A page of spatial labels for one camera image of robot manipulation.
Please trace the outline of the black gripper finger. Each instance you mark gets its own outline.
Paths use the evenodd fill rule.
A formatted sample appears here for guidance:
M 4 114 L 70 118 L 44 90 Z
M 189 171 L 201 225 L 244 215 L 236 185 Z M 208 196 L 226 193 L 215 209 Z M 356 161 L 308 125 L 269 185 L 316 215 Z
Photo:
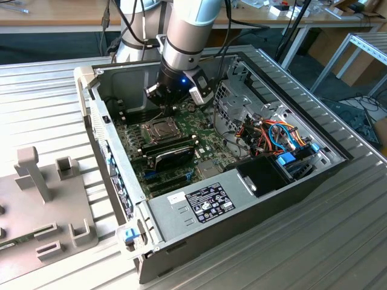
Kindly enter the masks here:
M 145 87 L 145 94 L 150 102 L 161 109 L 163 115 L 170 113 L 170 91 L 162 84 Z

